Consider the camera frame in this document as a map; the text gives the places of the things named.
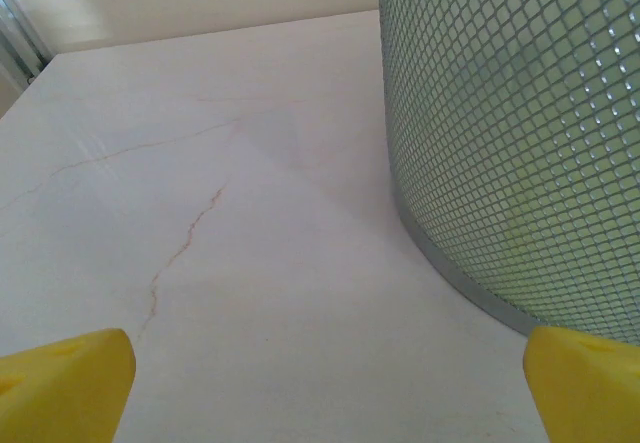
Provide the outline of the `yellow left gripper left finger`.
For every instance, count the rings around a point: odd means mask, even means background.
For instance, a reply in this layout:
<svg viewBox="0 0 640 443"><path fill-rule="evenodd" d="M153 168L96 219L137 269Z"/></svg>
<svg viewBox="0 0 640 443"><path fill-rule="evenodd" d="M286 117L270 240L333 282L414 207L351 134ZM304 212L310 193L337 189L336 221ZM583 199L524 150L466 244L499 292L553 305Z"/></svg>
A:
<svg viewBox="0 0 640 443"><path fill-rule="evenodd" d="M136 373L124 330L103 329L1 358L3 442L111 442Z"/></svg>

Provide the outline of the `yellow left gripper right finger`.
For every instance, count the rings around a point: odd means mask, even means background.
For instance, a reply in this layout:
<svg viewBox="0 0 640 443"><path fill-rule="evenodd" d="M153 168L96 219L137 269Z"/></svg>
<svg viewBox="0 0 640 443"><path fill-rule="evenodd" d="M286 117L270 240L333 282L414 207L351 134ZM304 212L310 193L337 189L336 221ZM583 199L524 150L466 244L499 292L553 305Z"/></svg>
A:
<svg viewBox="0 0 640 443"><path fill-rule="evenodd" d="M637 346L539 326L523 370L551 442L639 441Z"/></svg>

